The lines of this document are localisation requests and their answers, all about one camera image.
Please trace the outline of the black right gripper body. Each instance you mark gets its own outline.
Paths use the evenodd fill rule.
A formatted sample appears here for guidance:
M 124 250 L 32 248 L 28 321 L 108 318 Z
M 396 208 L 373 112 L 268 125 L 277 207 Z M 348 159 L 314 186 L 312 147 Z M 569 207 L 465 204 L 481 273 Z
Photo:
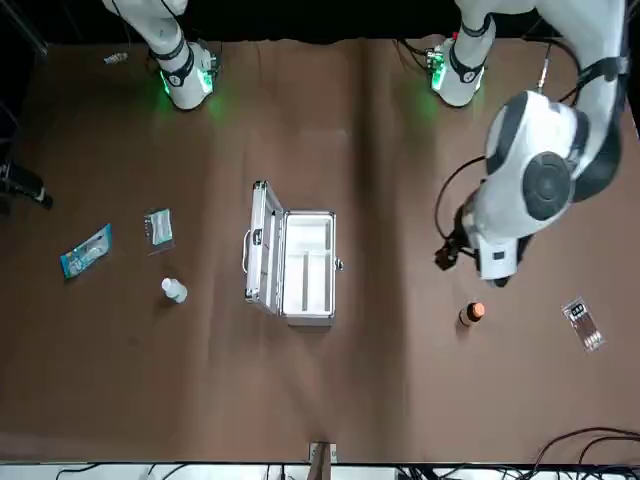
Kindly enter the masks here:
M 29 169 L 11 161 L 1 165 L 1 191 L 41 200 L 41 178 Z

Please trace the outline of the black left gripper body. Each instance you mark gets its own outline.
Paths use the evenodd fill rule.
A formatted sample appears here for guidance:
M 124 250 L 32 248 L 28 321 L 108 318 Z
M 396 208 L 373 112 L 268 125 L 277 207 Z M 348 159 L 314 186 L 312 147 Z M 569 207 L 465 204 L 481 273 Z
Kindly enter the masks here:
M 442 270 L 446 271 L 454 267 L 458 257 L 465 251 L 466 241 L 460 236 L 449 235 L 443 240 L 442 246 L 434 253 L 434 263 Z

